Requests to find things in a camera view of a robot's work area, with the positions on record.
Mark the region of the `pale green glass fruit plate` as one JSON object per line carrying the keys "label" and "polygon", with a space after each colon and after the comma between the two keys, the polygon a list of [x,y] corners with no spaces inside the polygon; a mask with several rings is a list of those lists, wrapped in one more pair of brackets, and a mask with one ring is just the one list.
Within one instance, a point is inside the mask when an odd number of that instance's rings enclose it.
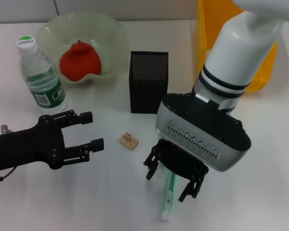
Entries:
{"label": "pale green glass fruit plate", "polygon": [[55,17],[36,33],[39,48],[59,69],[61,56],[70,47],[82,41],[91,45],[100,57],[99,75],[87,74],[78,83],[114,81],[127,67],[130,47],[125,27],[109,15],[83,11]]}

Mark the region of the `clear water bottle green label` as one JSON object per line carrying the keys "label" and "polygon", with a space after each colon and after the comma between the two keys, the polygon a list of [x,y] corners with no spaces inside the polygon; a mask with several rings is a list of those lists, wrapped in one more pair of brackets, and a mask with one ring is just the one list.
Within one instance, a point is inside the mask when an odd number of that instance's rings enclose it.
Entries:
{"label": "clear water bottle green label", "polygon": [[34,36],[20,37],[16,42],[20,53],[20,69],[38,107],[49,115],[62,112],[67,106],[66,94],[56,69],[41,51]]}

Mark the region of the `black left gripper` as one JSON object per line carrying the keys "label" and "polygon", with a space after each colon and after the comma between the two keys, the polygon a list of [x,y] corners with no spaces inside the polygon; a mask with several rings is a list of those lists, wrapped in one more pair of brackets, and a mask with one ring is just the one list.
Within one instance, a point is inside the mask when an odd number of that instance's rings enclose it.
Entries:
{"label": "black left gripper", "polygon": [[0,135],[0,170],[33,162],[44,162],[51,169],[90,161],[90,152],[104,149],[104,139],[65,148],[61,129],[93,122],[92,112],[77,115],[68,110],[55,115],[42,115],[29,129]]}

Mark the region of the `green utility knife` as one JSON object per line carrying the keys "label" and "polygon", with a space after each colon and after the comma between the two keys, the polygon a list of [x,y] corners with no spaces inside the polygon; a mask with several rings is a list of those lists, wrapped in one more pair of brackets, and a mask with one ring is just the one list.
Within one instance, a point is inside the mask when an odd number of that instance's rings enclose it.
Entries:
{"label": "green utility knife", "polygon": [[172,214],[173,202],[176,190],[177,175],[168,170],[164,180],[162,204],[161,204],[161,221],[169,221]]}

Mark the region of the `yellow plastic bin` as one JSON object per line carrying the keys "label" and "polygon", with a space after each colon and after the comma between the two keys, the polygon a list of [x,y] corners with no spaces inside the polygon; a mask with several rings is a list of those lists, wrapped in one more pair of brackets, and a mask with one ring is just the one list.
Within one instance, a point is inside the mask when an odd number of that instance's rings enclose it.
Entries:
{"label": "yellow plastic bin", "polygon": [[[196,25],[197,71],[200,72],[224,23],[242,13],[231,0],[198,0]],[[247,88],[247,92],[262,90],[270,82],[278,45],[274,43],[267,57]]]}

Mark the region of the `orange fruit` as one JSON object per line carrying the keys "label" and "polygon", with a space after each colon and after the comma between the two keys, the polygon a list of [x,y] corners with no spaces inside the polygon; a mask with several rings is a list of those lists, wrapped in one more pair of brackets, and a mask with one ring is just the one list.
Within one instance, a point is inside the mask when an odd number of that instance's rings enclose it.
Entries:
{"label": "orange fruit", "polygon": [[77,82],[87,74],[99,75],[102,62],[93,46],[79,39],[61,56],[59,69],[62,75]]}

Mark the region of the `black mesh pen holder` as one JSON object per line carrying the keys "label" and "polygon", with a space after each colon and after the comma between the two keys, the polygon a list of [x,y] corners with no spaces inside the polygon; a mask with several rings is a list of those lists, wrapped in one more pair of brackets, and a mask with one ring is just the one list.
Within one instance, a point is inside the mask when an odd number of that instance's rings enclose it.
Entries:
{"label": "black mesh pen holder", "polygon": [[129,89],[131,113],[156,114],[168,91],[169,53],[132,51]]}

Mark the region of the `tan eraser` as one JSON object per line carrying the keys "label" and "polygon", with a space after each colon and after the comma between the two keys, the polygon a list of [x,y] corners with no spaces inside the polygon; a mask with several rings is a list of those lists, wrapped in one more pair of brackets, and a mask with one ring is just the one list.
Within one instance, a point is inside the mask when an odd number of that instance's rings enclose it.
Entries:
{"label": "tan eraser", "polygon": [[139,140],[134,136],[132,136],[131,134],[129,134],[128,132],[125,132],[119,141],[124,147],[126,147],[131,151],[134,150],[139,144]]}

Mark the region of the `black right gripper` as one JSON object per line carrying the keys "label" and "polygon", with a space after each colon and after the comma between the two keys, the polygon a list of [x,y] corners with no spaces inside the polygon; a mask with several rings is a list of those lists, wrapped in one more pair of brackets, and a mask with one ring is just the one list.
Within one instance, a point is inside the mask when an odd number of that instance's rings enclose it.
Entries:
{"label": "black right gripper", "polygon": [[205,164],[165,139],[160,139],[152,147],[151,153],[144,161],[144,166],[148,168],[147,180],[151,180],[159,162],[176,175],[189,180],[178,199],[179,202],[183,202],[188,195],[193,198],[197,197],[202,182],[209,171]]}

